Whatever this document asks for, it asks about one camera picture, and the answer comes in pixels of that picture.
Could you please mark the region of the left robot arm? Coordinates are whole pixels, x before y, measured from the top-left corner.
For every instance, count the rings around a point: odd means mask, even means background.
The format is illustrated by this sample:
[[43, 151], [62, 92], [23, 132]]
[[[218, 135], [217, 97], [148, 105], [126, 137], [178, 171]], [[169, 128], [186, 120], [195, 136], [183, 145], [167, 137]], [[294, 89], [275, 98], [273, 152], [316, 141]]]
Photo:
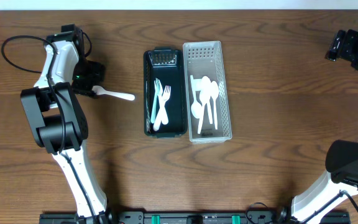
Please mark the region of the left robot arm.
[[104, 65], [87, 59], [88, 38], [74, 24], [48, 36], [41, 76], [22, 90], [21, 102], [35, 142], [56, 160], [74, 195], [77, 212], [71, 220], [103, 223], [108, 200], [87, 155], [88, 123], [76, 97], [94, 98], [92, 88], [104, 80]]

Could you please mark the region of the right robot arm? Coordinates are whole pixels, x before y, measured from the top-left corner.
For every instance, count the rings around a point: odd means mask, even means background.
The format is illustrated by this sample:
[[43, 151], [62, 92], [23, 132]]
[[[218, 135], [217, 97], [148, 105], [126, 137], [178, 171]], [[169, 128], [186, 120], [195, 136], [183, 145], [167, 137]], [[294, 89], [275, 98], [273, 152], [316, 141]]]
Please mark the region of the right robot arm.
[[[339, 30], [331, 42], [326, 58], [341, 58], [358, 71], [358, 31]], [[291, 200], [275, 223], [320, 223], [331, 210], [358, 195], [358, 141], [334, 141], [326, 155], [325, 171], [302, 194]]]

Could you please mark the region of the white plastic fork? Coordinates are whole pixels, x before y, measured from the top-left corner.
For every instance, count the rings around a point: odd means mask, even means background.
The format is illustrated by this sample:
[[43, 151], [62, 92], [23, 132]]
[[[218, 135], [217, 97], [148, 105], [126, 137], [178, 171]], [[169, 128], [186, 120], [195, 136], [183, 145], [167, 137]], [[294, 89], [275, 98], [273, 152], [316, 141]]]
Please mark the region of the white plastic fork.
[[166, 102], [170, 99], [171, 86], [166, 85], [163, 92], [158, 95], [159, 110], [153, 125], [153, 130], [158, 131], [161, 124], [168, 124], [168, 115], [165, 108]]
[[171, 94], [170, 85], [166, 85], [164, 88], [161, 88], [160, 93], [158, 94], [159, 110], [157, 113], [157, 118], [159, 119], [159, 124], [168, 124], [168, 115], [167, 115], [167, 110], [165, 108], [165, 104], [170, 99], [170, 94]]

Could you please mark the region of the thin white spoon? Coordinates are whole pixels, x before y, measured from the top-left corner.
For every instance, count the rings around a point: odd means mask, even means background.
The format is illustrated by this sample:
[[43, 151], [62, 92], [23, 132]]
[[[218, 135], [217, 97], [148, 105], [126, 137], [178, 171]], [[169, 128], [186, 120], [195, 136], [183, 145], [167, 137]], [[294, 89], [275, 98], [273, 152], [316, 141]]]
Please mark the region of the thin white spoon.
[[218, 114], [217, 114], [217, 105], [216, 100], [219, 96], [219, 87], [216, 81], [211, 82], [211, 97], [213, 99], [213, 115], [214, 115], [214, 127], [215, 129], [218, 128]]
[[198, 100], [196, 98], [197, 91], [195, 91], [194, 88], [192, 87], [193, 80], [195, 79], [193, 77], [193, 75], [190, 76], [190, 79], [191, 79], [191, 90], [192, 90], [192, 94], [193, 94], [193, 103], [191, 104], [191, 113], [196, 119], [199, 119], [200, 114], [201, 114], [201, 104], [198, 102]]
[[207, 94], [206, 105], [207, 105], [207, 110], [208, 110], [208, 118], [209, 118], [209, 123], [212, 124], [213, 123], [213, 114], [212, 114], [212, 111], [211, 111], [211, 103], [210, 103], [211, 94], [210, 94], [210, 91], [209, 91], [211, 80], [209, 79], [208, 76], [204, 76], [201, 79], [201, 84], [203, 86], [202, 87], [203, 92], [205, 94]]
[[201, 90], [200, 91], [200, 101], [201, 101], [201, 114], [198, 123], [198, 134], [201, 133], [201, 128], [203, 126], [203, 119], [204, 119], [204, 108], [206, 104], [209, 102], [210, 93], [208, 90]]

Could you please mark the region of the thick white plastic spoon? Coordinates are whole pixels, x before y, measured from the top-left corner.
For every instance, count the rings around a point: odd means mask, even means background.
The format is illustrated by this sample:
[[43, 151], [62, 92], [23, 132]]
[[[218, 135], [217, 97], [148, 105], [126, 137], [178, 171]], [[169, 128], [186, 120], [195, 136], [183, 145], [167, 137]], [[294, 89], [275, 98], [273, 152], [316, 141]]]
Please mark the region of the thick white plastic spoon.
[[121, 92], [115, 92], [115, 91], [108, 91], [108, 90], [105, 90], [102, 86], [99, 86], [99, 85], [93, 86], [92, 90], [97, 95], [109, 95], [109, 96], [113, 96], [113, 97], [116, 97], [116, 98], [121, 98], [123, 100], [128, 100], [128, 101], [134, 101], [135, 100], [135, 95], [133, 95], [133, 94], [121, 93]]

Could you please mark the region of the mint green plastic fork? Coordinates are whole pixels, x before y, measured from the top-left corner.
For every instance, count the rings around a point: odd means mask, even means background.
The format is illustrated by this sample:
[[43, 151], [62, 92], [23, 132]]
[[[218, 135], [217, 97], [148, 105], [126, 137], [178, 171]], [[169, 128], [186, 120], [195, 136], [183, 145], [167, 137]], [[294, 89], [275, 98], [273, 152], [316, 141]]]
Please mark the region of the mint green plastic fork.
[[154, 124], [155, 119], [156, 119], [156, 112], [157, 112], [157, 98], [158, 98], [158, 94], [160, 93], [161, 90], [161, 86], [160, 86], [160, 80], [158, 78], [155, 79], [154, 81], [154, 87], [155, 87], [155, 93], [154, 93], [154, 100], [153, 100], [153, 105], [152, 105], [152, 114], [151, 114], [151, 123]]

